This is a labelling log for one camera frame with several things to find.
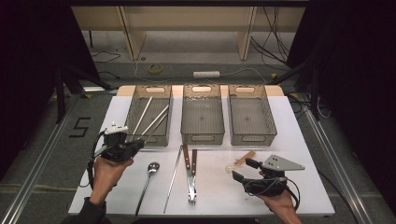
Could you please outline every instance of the black cable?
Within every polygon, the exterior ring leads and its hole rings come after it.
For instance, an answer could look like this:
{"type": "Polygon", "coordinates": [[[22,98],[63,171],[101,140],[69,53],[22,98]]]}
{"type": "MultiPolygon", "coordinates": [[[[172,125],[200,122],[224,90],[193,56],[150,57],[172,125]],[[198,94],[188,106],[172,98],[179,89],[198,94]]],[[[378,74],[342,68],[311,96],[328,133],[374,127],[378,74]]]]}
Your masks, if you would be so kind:
{"type": "Polygon", "coordinates": [[[337,193],[340,195],[341,199],[344,201],[344,203],[346,204],[350,214],[353,216],[353,219],[355,219],[355,223],[359,224],[358,218],[355,216],[355,214],[353,213],[352,210],[352,206],[349,204],[349,202],[347,201],[347,198],[344,196],[344,194],[341,192],[341,190],[339,190],[334,183],[329,179],[329,177],[327,177],[325,174],[323,174],[319,169],[317,169],[318,173],[323,176],[323,178],[325,178],[327,180],[327,182],[330,183],[330,185],[332,185],[332,187],[335,189],[335,191],[337,191],[337,193]]]}
{"type": "Polygon", "coordinates": [[[286,59],[283,56],[283,54],[285,54],[288,57],[288,54],[286,53],[285,49],[287,51],[289,51],[289,50],[283,44],[283,41],[280,38],[280,35],[278,35],[278,30],[277,30],[277,26],[278,26],[278,23],[279,23],[279,19],[278,19],[279,7],[274,7],[274,21],[273,21],[273,24],[271,24],[271,22],[270,22],[270,19],[268,17],[267,11],[265,10],[265,7],[263,7],[263,10],[264,10],[265,17],[267,18],[268,24],[270,25],[270,28],[271,28],[270,34],[271,33],[274,34],[274,37],[276,38],[277,48],[279,49],[279,53],[280,53],[283,61],[285,61],[285,63],[286,63],[286,59]]]}
{"type": "Polygon", "coordinates": [[[300,201],[301,201],[300,189],[298,188],[297,184],[294,181],[292,181],[290,179],[288,179],[288,181],[290,181],[297,189],[298,198],[293,193],[293,191],[291,191],[291,189],[289,189],[289,187],[284,184],[285,189],[288,191],[288,193],[291,195],[291,197],[293,197],[294,201],[296,202],[296,204],[294,205],[294,209],[297,211],[298,207],[300,206],[300,201]]]}
{"type": "Polygon", "coordinates": [[[304,111],[303,113],[301,113],[301,115],[299,115],[299,116],[297,117],[297,120],[298,120],[303,114],[305,114],[306,111],[309,111],[309,107],[306,107],[306,108],[305,108],[305,111],[304,111]]]}
{"type": "Polygon", "coordinates": [[[91,156],[90,156],[90,159],[88,160],[88,164],[87,164],[88,181],[89,181],[89,184],[91,185],[91,189],[93,189],[93,163],[95,162],[95,150],[96,150],[96,146],[98,145],[99,139],[103,135],[105,135],[105,131],[100,132],[96,136],[96,139],[93,142],[91,156]]]}
{"type": "Polygon", "coordinates": [[[98,72],[98,73],[109,73],[111,76],[115,77],[116,79],[121,79],[121,77],[117,76],[114,73],[108,72],[108,71],[102,71],[102,72],[98,72]]]}
{"type": "Polygon", "coordinates": [[[108,63],[108,62],[111,62],[111,61],[113,61],[113,60],[118,59],[118,58],[121,56],[121,55],[118,54],[118,53],[111,53],[111,52],[107,52],[107,51],[100,51],[100,52],[98,52],[97,54],[92,54],[91,57],[98,56],[98,55],[101,54],[101,53],[107,53],[107,54],[111,54],[111,55],[116,55],[116,57],[115,57],[115,58],[112,58],[112,59],[110,59],[110,60],[104,61],[104,62],[94,61],[94,63],[108,63]]]}
{"type": "Polygon", "coordinates": [[[300,104],[300,102],[295,101],[295,99],[293,97],[290,97],[291,100],[294,100],[294,102],[289,101],[291,104],[298,104],[300,106],[300,109],[297,111],[294,111],[293,109],[293,113],[297,114],[300,113],[303,110],[303,106],[300,104]]]}
{"type": "MultiPolygon", "coordinates": [[[[275,16],[276,16],[276,18],[278,18],[279,10],[280,10],[280,7],[275,7],[275,16]]],[[[289,55],[288,55],[289,49],[286,48],[286,46],[283,44],[282,38],[280,37],[280,32],[278,31],[278,26],[279,26],[279,20],[276,20],[276,23],[275,23],[275,36],[276,36],[278,47],[281,48],[281,51],[283,51],[283,53],[287,57],[289,57],[289,55]]]]}
{"type": "Polygon", "coordinates": [[[270,189],[277,182],[280,182],[280,181],[278,181],[277,178],[272,178],[272,179],[254,179],[254,180],[251,180],[251,181],[247,182],[246,185],[244,185],[244,189],[245,189],[245,192],[247,192],[247,195],[249,195],[249,196],[258,196],[258,195],[264,194],[268,189],[270,189]],[[263,181],[266,182],[266,181],[269,181],[269,180],[273,180],[273,182],[266,189],[264,189],[264,190],[262,190],[262,191],[260,191],[258,193],[248,192],[247,186],[249,186],[251,183],[253,183],[253,182],[261,183],[263,181]]]}
{"type": "MultiPolygon", "coordinates": [[[[274,57],[273,57],[273,56],[271,56],[271,55],[265,54],[263,51],[266,51],[266,52],[268,52],[268,53],[271,53],[271,52],[269,52],[267,49],[262,49],[262,46],[260,46],[257,42],[254,43],[253,41],[256,41],[256,40],[255,40],[253,37],[251,37],[250,43],[252,44],[253,48],[254,48],[255,50],[257,50],[262,56],[266,56],[266,57],[268,57],[268,58],[276,59],[276,58],[275,58],[275,55],[274,55],[274,57]]],[[[277,68],[277,67],[273,67],[273,66],[269,65],[268,63],[265,62],[265,60],[264,60],[263,57],[262,57],[262,62],[263,62],[267,67],[270,67],[270,68],[273,68],[273,69],[276,69],[276,70],[286,71],[286,72],[289,72],[289,71],[290,71],[290,69],[277,68]]]]}
{"type": "Polygon", "coordinates": [[[261,46],[261,45],[256,41],[256,39],[254,39],[253,37],[251,37],[251,40],[254,42],[254,44],[257,45],[258,48],[260,48],[260,49],[262,50],[262,51],[259,51],[259,50],[258,50],[258,52],[260,52],[262,55],[264,55],[264,56],[266,56],[266,57],[268,57],[268,58],[275,59],[275,60],[277,60],[277,61],[279,61],[279,62],[281,62],[281,63],[283,63],[283,64],[286,65],[286,62],[285,62],[285,61],[283,61],[283,60],[279,59],[278,57],[276,57],[275,54],[271,53],[271,52],[270,52],[268,49],[266,49],[264,46],[261,46]]]}

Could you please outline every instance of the person's arm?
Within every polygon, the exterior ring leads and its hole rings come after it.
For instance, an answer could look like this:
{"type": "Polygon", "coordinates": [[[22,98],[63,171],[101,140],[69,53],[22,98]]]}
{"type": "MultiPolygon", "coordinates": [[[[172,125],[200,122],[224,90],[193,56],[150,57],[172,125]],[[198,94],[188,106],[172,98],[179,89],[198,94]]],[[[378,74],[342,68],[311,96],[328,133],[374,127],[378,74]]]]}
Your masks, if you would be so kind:
{"type": "Polygon", "coordinates": [[[293,201],[287,190],[283,190],[280,195],[274,197],[267,197],[258,195],[265,205],[282,221],[284,224],[301,224],[301,220],[296,214],[293,206],[293,201]]]}
{"type": "Polygon", "coordinates": [[[85,198],[84,205],[77,216],[65,218],[61,224],[96,224],[106,215],[107,194],[119,182],[125,169],[132,165],[132,159],[124,162],[113,162],[98,157],[93,165],[93,190],[90,198],[85,198]]]}

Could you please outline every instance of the human hand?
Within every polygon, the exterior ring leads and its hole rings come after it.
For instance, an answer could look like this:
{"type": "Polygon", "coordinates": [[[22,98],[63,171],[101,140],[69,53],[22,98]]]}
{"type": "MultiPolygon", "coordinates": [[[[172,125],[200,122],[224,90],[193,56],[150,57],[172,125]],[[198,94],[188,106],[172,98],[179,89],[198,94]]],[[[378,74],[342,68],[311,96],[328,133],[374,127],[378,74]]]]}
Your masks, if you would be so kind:
{"type": "Polygon", "coordinates": [[[293,201],[291,200],[291,195],[287,190],[283,190],[280,195],[276,195],[273,197],[257,195],[260,199],[262,199],[267,205],[267,207],[274,212],[274,214],[280,218],[280,220],[285,224],[300,224],[301,220],[298,218],[296,211],[294,209],[293,201]]]}
{"type": "Polygon", "coordinates": [[[134,160],[129,159],[123,162],[114,162],[98,157],[93,165],[94,179],[91,203],[102,206],[107,194],[120,180],[125,169],[132,165],[134,160]]]}

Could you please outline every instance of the wire mesh basket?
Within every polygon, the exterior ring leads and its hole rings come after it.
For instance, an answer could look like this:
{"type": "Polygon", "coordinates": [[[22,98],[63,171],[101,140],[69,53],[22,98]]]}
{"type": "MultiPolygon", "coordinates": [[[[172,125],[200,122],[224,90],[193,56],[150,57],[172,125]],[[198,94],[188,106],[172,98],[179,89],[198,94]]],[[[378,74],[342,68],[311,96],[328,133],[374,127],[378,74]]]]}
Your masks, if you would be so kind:
{"type": "Polygon", "coordinates": [[[224,119],[220,86],[185,84],[181,120],[183,144],[221,145],[224,119]]]}
{"type": "Polygon", "coordinates": [[[263,85],[229,85],[233,146],[271,146],[277,132],[263,85]]]}
{"type": "Polygon", "coordinates": [[[172,103],[172,86],[170,85],[136,86],[125,122],[129,128],[127,139],[134,140],[142,137],[147,139],[147,146],[168,146],[172,103]]]}

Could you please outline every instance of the electrical cable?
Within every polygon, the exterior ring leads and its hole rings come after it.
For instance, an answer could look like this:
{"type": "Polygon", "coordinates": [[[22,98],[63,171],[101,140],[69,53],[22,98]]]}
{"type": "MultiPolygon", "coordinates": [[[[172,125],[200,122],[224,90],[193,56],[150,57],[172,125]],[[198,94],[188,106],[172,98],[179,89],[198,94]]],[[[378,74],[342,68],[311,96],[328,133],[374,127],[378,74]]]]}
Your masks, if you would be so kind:
{"type": "Polygon", "coordinates": [[[111,61],[113,61],[113,60],[116,60],[116,59],[118,59],[121,55],[120,54],[118,54],[118,53],[111,53],[111,52],[107,52],[107,51],[100,51],[100,52],[98,52],[98,53],[96,53],[96,54],[92,54],[91,55],[91,57],[96,57],[96,56],[98,56],[99,54],[101,54],[101,53],[107,53],[107,54],[111,54],[111,55],[116,55],[116,57],[115,58],[112,58],[112,59],[110,59],[110,60],[107,60],[107,61],[93,61],[94,63],[108,63],[108,62],[111,62],[111,61]]]}
{"type": "Polygon", "coordinates": [[[297,193],[298,193],[298,197],[294,194],[293,191],[291,191],[291,189],[290,189],[286,184],[283,184],[282,181],[280,181],[278,177],[276,177],[276,178],[270,178],[270,179],[253,179],[253,180],[247,182],[246,185],[244,185],[244,189],[245,189],[245,192],[247,192],[247,194],[248,194],[249,196],[258,196],[258,195],[264,194],[264,193],[265,193],[268,189],[270,189],[274,184],[280,183],[281,185],[283,185],[283,187],[285,188],[285,190],[288,191],[288,193],[290,194],[290,196],[291,196],[291,197],[294,199],[294,201],[296,202],[296,204],[294,205],[294,209],[297,211],[297,209],[298,209],[299,206],[300,206],[300,201],[301,201],[300,189],[298,188],[297,184],[296,184],[294,181],[292,181],[291,179],[288,179],[287,177],[285,177],[285,178],[286,178],[288,181],[290,181],[290,182],[296,187],[297,193]],[[247,186],[248,186],[248,185],[250,185],[250,184],[252,184],[252,183],[254,183],[254,182],[259,182],[259,184],[260,184],[260,183],[263,182],[263,181],[271,181],[271,180],[273,180],[273,182],[272,182],[266,189],[264,189],[263,191],[258,192],[258,193],[251,193],[251,192],[248,192],[248,189],[247,189],[247,186]]]}
{"type": "Polygon", "coordinates": [[[137,62],[137,59],[134,59],[134,64],[136,65],[136,67],[134,69],[134,77],[136,77],[137,79],[140,79],[142,81],[147,81],[147,82],[151,82],[151,83],[164,83],[164,82],[167,82],[167,81],[175,81],[175,80],[187,81],[187,80],[196,79],[195,77],[192,77],[192,78],[169,78],[169,79],[164,79],[164,80],[149,80],[149,79],[137,76],[137,68],[139,66],[138,62],[137,62]]]}
{"type": "Polygon", "coordinates": [[[256,47],[255,45],[258,45],[258,44],[254,43],[254,41],[255,41],[254,38],[251,37],[250,43],[252,44],[252,47],[253,47],[255,50],[257,50],[257,51],[262,55],[262,62],[264,63],[265,66],[270,67],[270,68],[273,68],[273,69],[276,69],[276,70],[280,70],[280,71],[287,71],[287,72],[290,71],[289,69],[273,67],[272,65],[269,65],[268,63],[266,63],[265,60],[264,60],[264,58],[263,58],[263,56],[266,56],[266,57],[269,57],[269,58],[273,58],[273,57],[270,56],[270,55],[265,54],[264,52],[262,52],[262,50],[258,49],[258,48],[261,48],[261,46],[256,47]]]}
{"type": "Polygon", "coordinates": [[[320,108],[319,108],[319,102],[320,102],[320,98],[318,99],[318,103],[317,103],[317,108],[318,108],[319,114],[320,114],[323,118],[328,119],[328,118],[332,115],[332,111],[329,110],[329,114],[328,114],[328,115],[323,115],[323,113],[320,111],[320,108]]]}
{"type": "Polygon", "coordinates": [[[257,75],[259,75],[259,77],[262,79],[262,81],[264,82],[264,85],[267,84],[267,81],[265,80],[265,78],[262,77],[262,75],[261,75],[256,69],[254,69],[254,68],[243,68],[243,69],[240,69],[240,70],[238,70],[238,71],[236,71],[236,72],[231,72],[231,73],[229,73],[229,74],[224,74],[224,75],[220,75],[220,76],[221,76],[221,77],[227,77],[227,76],[234,75],[234,74],[236,74],[236,73],[240,73],[240,72],[246,71],[246,70],[253,70],[253,71],[254,71],[257,75]]]}
{"type": "Polygon", "coordinates": [[[304,105],[303,108],[305,108],[305,110],[304,110],[303,113],[301,113],[301,115],[299,115],[299,116],[296,118],[297,120],[298,120],[303,114],[305,114],[306,111],[309,111],[309,107],[308,107],[308,106],[304,105]]]}
{"type": "Polygon", "coordinates": [[[89,180],[89,185],[91,185],[91,189],[93,189],[93,163],[95,162],[95,150],[96,150],[96,146],[99,142],[99,139],[105,135],[105,131],[99,132],[99,134],[96,136],[94,142],[93,142],[93,146],[92,146],[92,150],[91,150],[91,156],[90,159],[88,160],[88,164],[87,164],[87,173],[88,173],[88,180],[89,180]]]}
{"type": "Polygon", "coordinates": [[[335,189],[335,191],[337,191],[338,195],[340,195],[341,199],[344,201],[344,203],[346,204],[350,214],[353,216],[353,219],[355,220],[355,223],[359,224],[358,218],[355,216],[355,214],[353,213],[352,210],[352,206],[350,205],[350,203],[347,201],[347,198],[344,196],[344,194],[341,192],[341,190],[339,190],[334,183],[329,179],[329,177],[327,177],[325,174],[323,174],[319,169],[317,169],[318,173],[323,176],[323,178],[325,178],[327,180],[327,182],[329,182],[330,185],[332,185],[332,187],[335,189]]]}
{"type": "Polygon", "coordinates": [[[286,95],[288,98],[290,98],[292,101],[294,101],[294,102],[290,102],[291,104],[292,104],[292,103],[296,103],[296,104],[298,104],[298,105],[300,106],[300,109],[299,109],[298,111],[294,111],[294,110],[293,110],[294,114],[300,113],[300,112],[303,110],[303,105],[309,105],[309,102],[300,101],[299,99],[297,99],[297,98],[295,98],[294,96],[290,95],[290,93],[285,93],[285,95],[286,95]]]}
{"type": "Polygon", "coordinates": [[[280,63],[283,63],[283,64],[286,65],[286,62],[285,62],[285,61],[283,61],[283,60],[279,59],[278,57],[276,57],[274,53],[270,52],[270,51],[269,51],[268,49],[266,49],[264,46],[261,46],[261,45],[256,41],[256,39],[255,39],[254,37],[251,37],[250,42],[251,42],[251,41],[253,41],[253,42],[252,42],[253,48],[255,48],[258,52],[260,52],[260,53],[262,54],[262,56],[266,56],[266,57],[268,57],[268,58],[275,59],[275,60],[279,61],[280,63]]]}
{"type": "Polygon", "coordinates": [[[278,31],[278,28],[277,28],[277,26],[279,25],[279,20],[278,20],[279,7],[274,7],[274,21],[273,21],[272,25],[271,25],[270,19],[268,17],[268,14],[267,14],[267,12],[265,10],[265,7],[263,7],[263,10],[264,10],[265,17],[267,18],[268,24],[270,25],[270,28],[271,28],[270,34],[271,33],[274,34],[274,37],[276,38],[277,46],[278,46],[278,49],[279,49],[279,53],[280,53],[281,57],[283,58],[283,60],[286,61],[286,59],[283,56],[283,54],[285,54],[288,57],[288,54],[286,53],[286,51],[289,52],[289,50],[283,44],[283,41],[282,41],[282,39],[280,37],[280,33],[278,31]]]}
{"type": "Polygon", "coordinates": [[[110,74],[111,76],[115,77],[116,79],[121,79],[121,77],[115,75],[114,73],[108,72],[108,71],[102,71],[102,72],[98,72],[98,73],[108,73],[108,74],[110,74]]]}
{"type": "Polygon", "coordinates": [[[289,189],[288,186],[285,186],[288,193],[291,195],[291,197],[293,197],[294,201],[296,202],[296,204],[294,205],[294,209],[297,211],[298,207],[300,206],[300,201],[301,201],[300,189],[298,188],[297,184],[294,181],[292,181],[290,179],[288,179],[288,181],[290,181],[297,189],[298,199],[297,199],[296,195],[293,193],[293,191],[291,191],[291,189],[289,189]]]}

